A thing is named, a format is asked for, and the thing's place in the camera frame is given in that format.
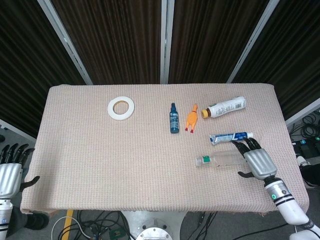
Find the robot finger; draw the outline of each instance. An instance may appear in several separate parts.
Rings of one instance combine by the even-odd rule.
[[[40,179],[40,176],[35,176],[31,181],[21,183],[19,191],[22,192],[24,189],[35,185],[39,179]]]
[[[5,163],[7,151],[8,151],[9,148],[10,148],[10,145],[8,144],[2,149],[1,154],[0,154],[0,164],[4,164]]]
[[[23,153],[23,151],[29,146],[29,144],[24,144],[24,145],[21,145],[18,150],[15,152],[14,154],[14,157],[13,157],[13,160],[12,162],[13,163],[17,163],[19,162],[19,158],[21,156],[21,154]]]
[[[252,172],[244,173],[244,172],[242,172],[242,171],[238,171],[238,174],[239,174],[241,177],[245,178],[245,179],[254,178],[254,177],[255,177]]]
[[[257,149],[257,148],[255,147],[255,145],[254,145],[248,138],[244,137],[243,140],[246,142],[246,144],[248,144],[250,150],[255,150],[255,149]]]
[[[241,153],[241,155],[243,157],[245,157],[244,154],[246,152],[250,151],[250,149],[246,145],[244,145],[242,142],[237,142],[237,141],[234,141],[234,140],[232,140],[231,142],[236,146],[236,148],[239,150],[239,152]]]
[[[29,148],[27,150],[24,151],[24,153],[22,154],[22,156],[19,159],[19,164],[21,164],[21,168],[24,168],[26,161],[28,159],[28,156],[34,151],[34,148]]]
[[[10,147],[7,155],[5,156],[5,160],[4,160],[5,164],[9,164],[12,162],[12,159],[14,157],[14,152],[15,152],[16,148],[18,147],[18,145],[19,145],[18,143],[15,143]]]
[[[261,149],[260,144],[254,138],[250,137],[249,140],[253,143],[256,149]]]

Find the clear plastic bottle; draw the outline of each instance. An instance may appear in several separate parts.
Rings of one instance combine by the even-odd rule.
[[[213,167],[231,166],[245,164],[246,160],[238,150],[217,151],[211,155],[199,156],[195,159],[196,167]]]

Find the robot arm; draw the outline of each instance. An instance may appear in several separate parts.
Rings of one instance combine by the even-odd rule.
[[[6,239],[13,209],[11,199],[18,192],[34,185],[40,178],[36,176],[30,182],[21,183],[23,167],[29,154],[35,149],[29,148],[23,152],[28,147],[28,144],[24,144],[15,152],[17,147],[18,144],[12,147],[7,145],[0,153],[0,240]]]
[[[277,167],[254,138],[244,138],[248,147],[232,141],[249,165],[251,172],[238,174],[243,178],[256,178],[264,181],[264,188],[278,208],[284,220],[304,230],[294,233],[290,240],[320,240],[320,228],[317,227],[297,204],[295,198],[281,178],[277,178]]]

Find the orange rubber chicken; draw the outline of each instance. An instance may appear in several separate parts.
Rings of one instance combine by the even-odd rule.
[[[197,109],[198,105],[195,104],[193,106],[192,111],[188,114],[188,117],[186,118],[186,124],[185,124],[185,130],[188,131],[189,125],[191,125],[191,133],[194,133],[194,128],[198,120],[198,115],[197,115]]]

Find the white cable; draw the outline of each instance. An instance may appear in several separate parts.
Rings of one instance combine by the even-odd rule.
[[[66,219],[66,218],[70,218],[70,219],[73,219],[78,225],[79,225],[79,228],[80,228],[80,231],[81,233],[88,239],[91,239],[93,238],[92,236],[88,236],[84,233],[84,231],[82,230],[81,226],[80,226],[80,223],[75,219],[73,218],[72,216],[63,216],[63,217],[60,217],[53,225],[52,229],[51,229],[51,240],[54,240],[54,228],[56,226],[56,224],[61,220],[61,219]]]

